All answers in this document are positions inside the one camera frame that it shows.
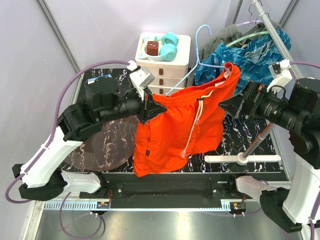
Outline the orange shorts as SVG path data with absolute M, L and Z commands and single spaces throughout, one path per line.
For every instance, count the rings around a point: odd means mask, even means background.
M 231 62 L 224 66 L 222 73 L 208 83 L 170 96 L 153 95 L 167 110 L 137 126 L 133 153 L 137 177 L 179 170 L 190 155 L 217 149 L 226 114 L 219 103 L 234 95 L 241 77 L 238 66 Z

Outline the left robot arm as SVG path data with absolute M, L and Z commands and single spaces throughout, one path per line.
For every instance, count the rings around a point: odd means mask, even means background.
M 49 201 L 62 193 L 83 192 L 97 198 L 108 193 L 102 174 L 72 173 L 59 169 L 65 158 L 102 130 L 103 123 L 136 116 L 143 124 L 165 113 L 148 88 L 134 83 L 120 94 L 116 79 L 100 76 L 86 86 L 86 100 L 69 105 L 58 117 L 52 133 L 35 156 L 25 164 L 12 168 L 14 177 L 22 180 L 18 188 L 24 203 Z

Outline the light blue wire hanger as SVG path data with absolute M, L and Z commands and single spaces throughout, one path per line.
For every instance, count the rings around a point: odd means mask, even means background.
M 209 35 L 211 36 L 212 35 L 212 32 L 211 32 L 211 29 L 210 27 L 207 25 L 207 24 L 203 24 L 201 25 L 197 30 L 196 30 L 196 33 L 195 33 L 195 51 L 196 51 L 196 63 L 194 65 L 193 68 L 191 68 L 189 70 L 189 72 L 178 82 L 176 83 L 166 94 L 165 96 L 167 97 L 173 90 L 175 90 L 179 84 L 181 84 L 184 80 L 186 80 L 188 78 L 188 76 L 196 70 L 196 68 L 198 67 L 198 65 L 201 65 L 201 66 L 205 66 L 205 67 L 210 67 L 210 68 L 218 68 L 218 69 L 226 69 L 225 66 L 223 65 L 211 65 L 211 64 L 205 64 L 205 63 L 202 63 L 200 61 L 200 51 L 199 51 L 199 44 L 198 44 L 198 34 L 200 32 L 200 30 L 202 28 L 207 28 L 208 32 L 209 32 Z

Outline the grey shorts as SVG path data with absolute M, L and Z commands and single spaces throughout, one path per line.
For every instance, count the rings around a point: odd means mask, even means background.
M 238 30 L 236 24 L 229 25 L 222 29 L 215 36 L 210 37 L 202 46 L 199 46 L 199 59 L 201 62 L 203 62 L 208 59 L 213 52 L 217 52 L 225 57 L 225 53 L 217 50 L 220 44 L 227 45 L 246 35 L 266 30 L 267 29 L 265 28 L 265 25 L 261 23 L 255 25 L 248 32 L 243 34 Z M 236 56 L 241 56 L 251 60 L 254 63 L 261 62 L 262 64 L 267 65 L 283 60 L 279 49 L 274 44 L 269 34 L 248 38 L 244 41 L 234 44 L 231 47 L 228 47 L 227 49 L 231 51 L 232 59 Z

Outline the mint green hanger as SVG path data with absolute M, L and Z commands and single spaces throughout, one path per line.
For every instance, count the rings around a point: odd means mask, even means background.
M 242 42 L 242 41 L 245 41 L 249 38 L 253 38 L 253 37 L 256 37 L 256 36 L 261 36 L 261 35 L 266 35 L 266 34 L 269 34 L 268 31 L 260 31 L 260 32 L 255 32 L 255 33 L 252 33 L 252 34 L 248 34 L 248 35 L 245 35 L 243 37 L 240 37 L 238 38 L 237 40 L 234 40 L 232 42 L 230 42 L 229 44 L 226 45 L 227 48 L 233 46 L 234 44 L 237 44 L 239 42 Z

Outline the blue patterned shorts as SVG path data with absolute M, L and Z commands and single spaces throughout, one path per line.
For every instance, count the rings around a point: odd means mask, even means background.
M 227 47 L 221 43 L 213 53 L 202 61 L 203 65 L 199 65 L 196 69 L 194 84 L 196 86 L 206 84 L 221 74 L 222 68 L 211 67 L 211 65 L 222 66 L 226 63 L 232 63 L 238 66 L 241 72 L 234 91 L 235 94 L 238 94 L 250 80 L 267 86 L 273 80 L 269 66 L 283 59 L 269 34 L 249 41 L 244 48 Z

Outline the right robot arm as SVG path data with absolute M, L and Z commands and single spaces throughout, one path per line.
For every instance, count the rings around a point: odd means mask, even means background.
M 320 82 L 298 79 L 289 98 L 279 97 L 277 89 L 250 81 L 219 107 L 233 118 L 264 119 L 288 131 L 288 140 L 279 137 L 277 147 L 284 165 L 294 167 L 290 188 L 240 174 L 227 185 L 227 192 L 235 199 L 245 194 L 258 201 L 264 214 L 287 233 L 309 226 L 314 239 L 320 227 Z

